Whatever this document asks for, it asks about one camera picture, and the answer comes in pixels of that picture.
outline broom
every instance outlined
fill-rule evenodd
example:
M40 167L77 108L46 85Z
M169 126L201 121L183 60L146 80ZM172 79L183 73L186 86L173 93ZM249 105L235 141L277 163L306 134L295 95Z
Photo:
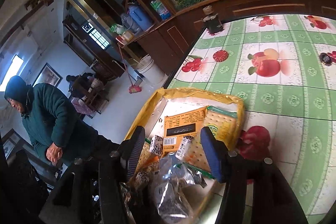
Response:
M125 60L124 60L123 54L122 54L122 52L121 52L121 48L120 48L119 43L118 43L118 47L119 47L119 52L120 52L120 55L121 55L121 59L123 60L123 63L124 63L124 66L125 66L125 70L126 70L127 75L128 75L128 79L129 79L129 81L131 82L131 86L128 88L128 92L129 92L129 93L140 92L140 91L141 91L141 87L136 86L136 85L133 85L133 82L132 82L132 80L131 80L131 76L130 76L129 73L128 73L127 66L126 66L126 64L125 64Z

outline white tile floor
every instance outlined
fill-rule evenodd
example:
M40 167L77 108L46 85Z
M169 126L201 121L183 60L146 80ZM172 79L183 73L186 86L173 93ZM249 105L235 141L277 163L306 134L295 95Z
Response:
M121 143L144 103L156 89L162 87L166 79L167 76L153 86L144 80L140 84L142 91L130 94L128 93L130 82L127 74L124 73L120 78L107 84L110 86L110 101L101 114L96 113L93 119L86 116L84 122L98 130L100 135L115 143Z

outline white bucket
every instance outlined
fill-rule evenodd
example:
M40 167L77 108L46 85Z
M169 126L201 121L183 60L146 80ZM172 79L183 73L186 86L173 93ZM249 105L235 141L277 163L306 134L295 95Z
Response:
M165 73L154 64L154 60L149 55L140 60L136 69L154 85L160 83L165 76Z

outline table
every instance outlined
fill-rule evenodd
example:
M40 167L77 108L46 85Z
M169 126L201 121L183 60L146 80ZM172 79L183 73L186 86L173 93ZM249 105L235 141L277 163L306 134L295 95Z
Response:
M336 199L336 64L325 65L321 53L336 62L335 20L292 14L241 19L216 35L205 30L168 86L244 99L243 130L268 131L273 161L312 224ZM247 222L252 192L249 185ZM201 223L214 223L220 200L215 195Z

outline picture frame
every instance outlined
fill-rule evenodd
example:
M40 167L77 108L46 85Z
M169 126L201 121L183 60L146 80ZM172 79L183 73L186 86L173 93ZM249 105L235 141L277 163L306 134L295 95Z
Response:
M62 79L63 78L48 63L46 63L37 75L33 86L40 83L47 83L53 85L54 87L57 87Z

